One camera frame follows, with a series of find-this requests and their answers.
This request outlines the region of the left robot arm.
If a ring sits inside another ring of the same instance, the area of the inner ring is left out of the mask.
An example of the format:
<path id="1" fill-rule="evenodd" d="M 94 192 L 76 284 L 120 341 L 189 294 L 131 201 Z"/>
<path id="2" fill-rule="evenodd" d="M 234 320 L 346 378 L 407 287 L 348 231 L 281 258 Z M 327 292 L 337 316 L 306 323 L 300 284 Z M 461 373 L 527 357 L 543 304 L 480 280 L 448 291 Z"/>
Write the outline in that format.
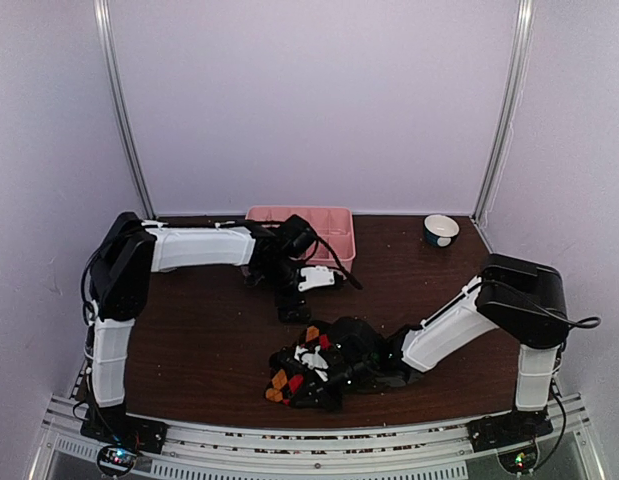
<path id="1" fill-rule="evenodd" d="M 300 258 L 315 241 L 315 231 L 298 215 L 281 222 L 173 227 L 133 212 L 120 214 L 87 261 L 80 285 L 95 429 L 112 444 L 132 436 L 124 374 L 131 330 L 146 306 L 152 274 L 185 267 L 243 267 L 251 281 L 271 286 L 280 322 L 305 322 L 310 310 L 301 290 Z"/>

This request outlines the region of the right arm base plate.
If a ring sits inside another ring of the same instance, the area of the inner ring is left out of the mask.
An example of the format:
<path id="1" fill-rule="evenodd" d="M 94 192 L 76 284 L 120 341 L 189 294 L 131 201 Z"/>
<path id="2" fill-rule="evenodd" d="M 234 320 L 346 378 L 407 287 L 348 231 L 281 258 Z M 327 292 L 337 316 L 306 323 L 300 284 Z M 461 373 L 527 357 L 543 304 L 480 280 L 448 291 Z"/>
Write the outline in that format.
<path id="1" fill-rule="evenodd" d="M 500 466 L 514 475 L 529 474 L 539 465 L 537 440 L 553 432 L 545 411 L 512 410 L 470 421 L 466 428 L 475 453 L 495 450 Z"/>

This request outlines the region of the pink divided organizer tray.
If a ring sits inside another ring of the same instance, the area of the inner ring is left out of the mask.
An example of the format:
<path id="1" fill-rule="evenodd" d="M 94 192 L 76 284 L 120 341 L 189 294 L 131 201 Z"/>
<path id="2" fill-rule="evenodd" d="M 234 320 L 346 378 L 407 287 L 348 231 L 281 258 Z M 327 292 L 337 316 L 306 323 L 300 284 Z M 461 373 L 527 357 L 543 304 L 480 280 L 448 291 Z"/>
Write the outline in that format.
<path id="1" fill-rule="evenodd" d="M 343 267 L 350 271 L 356 257 L 352 212 L 345 207 L 317 206 L 253 206 L 246 219 L 255 221 L 284 221 L 296 214 L 335 251 Z"/>

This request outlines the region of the argyle black red sock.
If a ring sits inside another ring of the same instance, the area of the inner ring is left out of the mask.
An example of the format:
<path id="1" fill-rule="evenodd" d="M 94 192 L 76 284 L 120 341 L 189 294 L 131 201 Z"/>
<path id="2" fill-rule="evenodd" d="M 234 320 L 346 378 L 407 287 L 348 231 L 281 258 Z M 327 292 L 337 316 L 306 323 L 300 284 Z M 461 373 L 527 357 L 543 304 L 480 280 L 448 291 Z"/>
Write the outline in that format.
<path id="1" fill-rule="evenodd" d="M 348 363 L 336 341 L 331 340 L 328 335 L 331 327 L 332 324 L 327 322 L 311 322 L 291 346 L 283 347 L 271 355 L 270 380 L 264 390 L 266 400 L 294 408 L 293 393 L 301 385 L 304 373 L 315 371 L 324 381 L 337 373 L 347 373 Z M 310 348 L 316 345 L 322 348 L 321 355 L 329 365 L 325 371 L 311 370 L 294 359 L 296 346 Z"/>

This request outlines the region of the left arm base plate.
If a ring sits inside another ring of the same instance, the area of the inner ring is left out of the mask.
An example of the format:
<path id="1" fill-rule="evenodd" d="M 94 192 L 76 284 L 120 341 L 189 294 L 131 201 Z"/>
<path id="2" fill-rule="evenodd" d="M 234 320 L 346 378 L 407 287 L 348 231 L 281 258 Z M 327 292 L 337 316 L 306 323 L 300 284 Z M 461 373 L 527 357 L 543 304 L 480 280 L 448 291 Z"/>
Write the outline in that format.
<path id="1" fill-rule="evenodd" d="M 80 434 L 103 443 L 96 466 L 109 477 L 120 477 L 129 474 L 144 453 L 161 453 L 167 430 L 164 422 L 127 416 L 117 429 L 101 419 L 85 420 Z"/>

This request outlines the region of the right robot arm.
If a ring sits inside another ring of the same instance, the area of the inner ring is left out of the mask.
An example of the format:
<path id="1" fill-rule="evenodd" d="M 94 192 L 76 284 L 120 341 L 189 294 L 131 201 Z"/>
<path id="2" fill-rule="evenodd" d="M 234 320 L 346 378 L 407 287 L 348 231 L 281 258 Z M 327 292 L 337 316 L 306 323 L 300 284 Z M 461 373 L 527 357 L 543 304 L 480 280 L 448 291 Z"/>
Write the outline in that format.
<path id="1" fill-rule="evenodd" d="M 520 344 L 515 397 L 502 419 L 508 440 L 524 440 L 546 420 L 551 382 L 567 337 L 600 326 L 598 316 L 569 319 L 559 272 L 500 254 L 430 317 L 384 337 L 366 321 L 312 322 L 293 348 L 300 379 L 289 405 L 337 410 L 348 389 L 399 388 L 420 379 L 478 337 L 499 329 Z"/>

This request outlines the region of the white and teal bowl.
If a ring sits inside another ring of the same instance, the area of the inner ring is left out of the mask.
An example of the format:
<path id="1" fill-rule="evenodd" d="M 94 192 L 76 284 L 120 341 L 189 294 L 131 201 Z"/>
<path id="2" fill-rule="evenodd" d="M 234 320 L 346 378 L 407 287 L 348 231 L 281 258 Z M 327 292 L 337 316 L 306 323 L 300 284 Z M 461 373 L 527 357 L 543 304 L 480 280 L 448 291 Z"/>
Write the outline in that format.
<path id="1" fill-rule="evenodd" d="M 459 224 L 451 217 L 432 214 L 423 220 L 424 240 L 436 248 L 451 246 L 460 234 Z"/>

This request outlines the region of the aluminium frame post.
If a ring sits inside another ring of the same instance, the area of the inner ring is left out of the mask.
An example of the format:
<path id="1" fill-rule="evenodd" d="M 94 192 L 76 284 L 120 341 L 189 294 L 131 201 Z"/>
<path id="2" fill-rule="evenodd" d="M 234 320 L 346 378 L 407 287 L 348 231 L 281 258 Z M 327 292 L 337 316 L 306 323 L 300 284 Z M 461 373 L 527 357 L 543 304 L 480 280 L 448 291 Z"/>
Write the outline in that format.
<path id="1" fill-rule="evenodd" d="M 147 181 L 140 163 L 130 116 L 125 101 L 122 79 L 117 60 L 114 32 L 111 22 L 110 2 L 93 2 L 95 22 L 107 71 L 109 88 L 124 157 L 130 170 L 132 183 L 146 218 L 155 219 L 156 212 L 151 201 Z"/>
<path id="2" fill-rule="evenodd" d="M 535 2 L 532 0 L 518 2 L 517 19 L 501 109 L 487 167 L 473 213 L 473 220 L 481 229 L 484 229 L 488 222 L 488 213 L 495 199 L 496 190 L 504 168 L 509 140 L 513 132 L 513 119 L 520 100 L 527 69 L 534 7 Z"/>

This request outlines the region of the aluminium front rail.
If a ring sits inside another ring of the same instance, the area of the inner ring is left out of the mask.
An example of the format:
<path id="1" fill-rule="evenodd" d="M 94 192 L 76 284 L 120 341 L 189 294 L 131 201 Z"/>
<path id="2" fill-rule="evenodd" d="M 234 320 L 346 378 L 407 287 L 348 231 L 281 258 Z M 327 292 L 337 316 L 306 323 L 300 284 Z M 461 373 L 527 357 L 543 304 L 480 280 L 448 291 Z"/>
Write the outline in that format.
<path id="1" fill-rule="evenodd" d="M 131 479 L 508 479 L 516 452 L 540 451 L 533 479 L 607 479 L 584 401 L 549 405 L 554 432 L 492 450 L 473 448 L 468 419 L 332 429 L 256 429 L 170 421 L 163 448 Z"/>

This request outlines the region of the right aluminium frame post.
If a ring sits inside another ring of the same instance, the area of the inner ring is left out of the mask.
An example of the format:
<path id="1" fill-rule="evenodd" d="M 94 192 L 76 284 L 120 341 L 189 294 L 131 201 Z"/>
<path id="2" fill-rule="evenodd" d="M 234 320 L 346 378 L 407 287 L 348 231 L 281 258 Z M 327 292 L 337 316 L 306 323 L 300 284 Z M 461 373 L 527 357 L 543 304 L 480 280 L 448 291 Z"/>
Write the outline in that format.
<path id="1" fill-rule="evenodd" d="M 513 132 L 513 119 L 520 100 L 527 69 L 534 7 L 535 2 L 532 0 L 518 2 L 517 19 L 501 109 L 487 167 L 473 213 L 473 220 L 481 229 L 484 229 L 488 222 L 488 213 L 495 199 L 496 190 L 504 168 L 509 140 Z"/>

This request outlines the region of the left aluminium frame post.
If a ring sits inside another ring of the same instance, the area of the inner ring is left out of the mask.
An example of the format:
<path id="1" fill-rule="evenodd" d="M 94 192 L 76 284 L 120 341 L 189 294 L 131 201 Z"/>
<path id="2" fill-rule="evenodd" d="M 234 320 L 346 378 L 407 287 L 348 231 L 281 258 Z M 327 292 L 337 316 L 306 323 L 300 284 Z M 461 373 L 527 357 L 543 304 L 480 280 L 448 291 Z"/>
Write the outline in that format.
<path id="1" fill-rule="evenodd" d="M 146 218 L 155 219 L 156 212 L 151 201 L 147 181 L 140 163 L 130 116 L 125 101 L 122 79 L 117 60 L 114 32 L 111 22 L 110 2 L 93 2 L 95 22 L 107 71 L 109 88 L 124 157 L 130 170 L 132 183 Z"/>

